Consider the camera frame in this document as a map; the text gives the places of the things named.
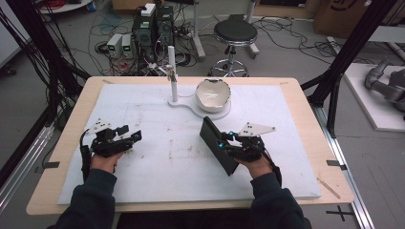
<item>dark sleeve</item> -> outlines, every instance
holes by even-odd
[[[304,228],[304,214],[289,189],[282,189],[274,173],[251,181],[255,199],[250,208],[255,229]]]
[[[75,187],[71,205],[59,217],[56,228],[111,229],[116,200],[112,196],[117,178],[92,169],[83,185]]]

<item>small white box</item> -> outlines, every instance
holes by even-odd
[[[146,3],[145,8],[146,10],[142,10],[140,15],[142,16],[152,16],[153,11],[155,10],[156,5],[153,3]]]

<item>human hand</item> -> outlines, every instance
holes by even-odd
[[[104,170],[110,174],[114,172],[114,167],[117,166],[117,162],[123,153],[119,153],[113,156],[104,157],[97,154],[94,154],[92,157],[92,169]]]
[[[246,168],[249,170],[252,178],[256,178],[261,175],[269,174],[269,173],[273,172],[273,170],[271,169],[270,163],[268,162],[267,159],[265,159],[264,156],[261,156],[260,159],[252,161],[252,162],[239,160],[237,158],[235,158],[235,160],[238,163],[241,163],[244,166],[246,166]]]

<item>cardboard box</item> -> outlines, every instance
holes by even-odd
[[[135,10],[138,7],[143,7],[146,3],[155,3],[154,0],[113,0],[114,10]]]
[[[291,17],[310,19],[319,8],[319,0],[307,0],[304,7],[285,7],[262,5],[257,1],[254,9],[255,16]]]
[[[323,0],[313,20],[315,33],[348,38],[367,10],[365,0]]]
[[[387,16],[384,18],[382,21],[383,25],[387,25],[388,22],[390,22],[391,18],[395,15],[395,13],[400,10],[400,7],[402,5],[402,1],[397,1],[393,8],[390,10],[390,12],[387,14]],[[405,17],[405,8],[402,8],[402,10],[398,13],[396,18],[391,22],[391,25],[396,25],[398,22],[400,22],[403,18]]]

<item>stool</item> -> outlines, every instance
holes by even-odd
[[[211,68],[208,76],[249,76],[247,67],[235,60],[234,55],[236,47],[246,47],[256,41],[256,28],[245,20],[227,19],[215,26],[214,36],[218,41],[228,45],[225,54],[229,54],[229,57],[218,61]]]

